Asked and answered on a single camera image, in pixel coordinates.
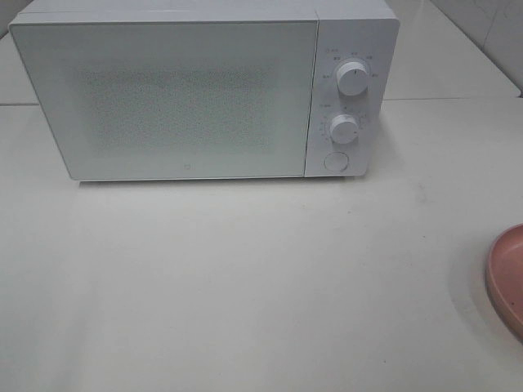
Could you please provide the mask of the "white microwave oven body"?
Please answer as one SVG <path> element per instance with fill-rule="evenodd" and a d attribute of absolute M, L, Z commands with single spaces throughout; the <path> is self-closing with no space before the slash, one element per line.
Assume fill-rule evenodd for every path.
<path fill-rule="evenodd" d="M 16 25 L 298 21 L 313 21 L 317 27 L 304 172 L 251 178 L 361 176 L 369 164 L 400 28 L 384 1 L 34 1 L 14 18 L 9 30 Z M 367 64 L 369 85 L 357 96 L 344 96 L 337 89 L 336 70 L 351 58 Z M 330 122 L 340 114 L 350 114 L 359 122 L 359 136 L 350 144 L 336 144 L 330 137 Z M 348 156 L 345 171 L 324 167 L 332 152 Z"/>

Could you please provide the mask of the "white microwave door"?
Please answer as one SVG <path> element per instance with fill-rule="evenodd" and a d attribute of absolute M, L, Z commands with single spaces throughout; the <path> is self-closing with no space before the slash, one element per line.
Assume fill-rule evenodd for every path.
<path fill-rule="evenodd" d="M 74 180 L 301 176 L 313 21 L 16 25 Z"/>

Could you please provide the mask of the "pink round plate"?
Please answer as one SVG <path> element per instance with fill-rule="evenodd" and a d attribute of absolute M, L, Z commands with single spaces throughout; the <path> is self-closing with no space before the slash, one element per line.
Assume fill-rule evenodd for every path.
<path fill-rule="evenodd" d="M 485 285 L 494 310 L 522 341 L 522 224 L 506 229 L 492 243 Z"/>

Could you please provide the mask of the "white lower microwave knob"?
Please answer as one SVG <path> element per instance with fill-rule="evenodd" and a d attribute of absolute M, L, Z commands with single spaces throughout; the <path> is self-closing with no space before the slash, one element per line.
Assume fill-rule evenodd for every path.
<path fill-rule="evenodd" d="M 329 125 L 332 141 L 339 145 L 350 144 L 360 133 L 358 120 L 350 114 L 340 114 L 334 117 Z"/>

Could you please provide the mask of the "round white door button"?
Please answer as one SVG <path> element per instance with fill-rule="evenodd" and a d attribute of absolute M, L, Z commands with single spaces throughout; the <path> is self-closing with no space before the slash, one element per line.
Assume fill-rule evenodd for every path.
<path fill-rule="evenodd" d="M 324 167 L 331 172 L 344 172 L 349 166 L 349 158 L 343 152 L 332 152 L 324 159 Z"/>

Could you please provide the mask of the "white microwave knob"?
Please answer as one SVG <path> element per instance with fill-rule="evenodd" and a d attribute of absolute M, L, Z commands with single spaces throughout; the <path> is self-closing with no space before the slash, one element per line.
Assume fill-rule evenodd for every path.
<path fill-rule="evenodd" d="M 332 141 L 339 145 L 350 144 L 360 133 L 358 120 L 350 114 L 340 114 L 334 117 L 329 125 Z"/>
<path fill-rule="evenodd" d="M 342 62 L 336 70 L 338 91 L 344 96 L 357 96 L 369 85 L 370 71 L 367 64 L 356 58 Z"/>

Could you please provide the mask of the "white upper microwave knob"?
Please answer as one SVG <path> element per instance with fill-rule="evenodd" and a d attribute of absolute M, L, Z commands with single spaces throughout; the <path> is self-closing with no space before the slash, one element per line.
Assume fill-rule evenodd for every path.
<path fill-rule="evenodd" d="M 342 62 L 336 70 L 338 91 L 344 96 L 357 96 L 369 85 L 370 71 L 367 64 L 356 58 Z"/>

